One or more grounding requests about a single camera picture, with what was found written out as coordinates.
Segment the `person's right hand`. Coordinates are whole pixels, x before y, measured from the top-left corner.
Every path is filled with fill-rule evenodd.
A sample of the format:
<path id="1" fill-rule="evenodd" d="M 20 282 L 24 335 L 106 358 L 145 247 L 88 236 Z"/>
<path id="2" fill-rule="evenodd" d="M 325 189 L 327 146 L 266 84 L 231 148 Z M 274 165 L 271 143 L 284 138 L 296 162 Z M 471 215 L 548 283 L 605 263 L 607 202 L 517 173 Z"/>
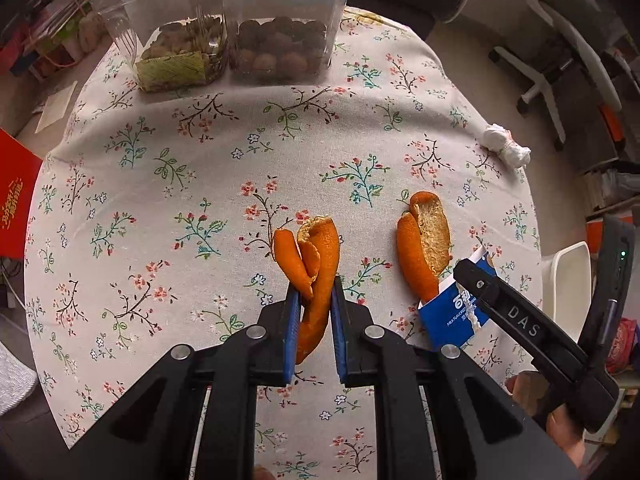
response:
<path id="1" fill-rule="evenodd" d="M 532 370 L 521 372 L 518 376 L 506 380 L 506 390 L 530 416 L 538 411 L 547 389 L 548 382 L 541 374 Z M 565 452 L 576 467 L 579 467 L 586 452 L 584 430 L 570 418 L 565 405 L 559 406 L 547 416 L 544 428 L 553 442 Z"/>

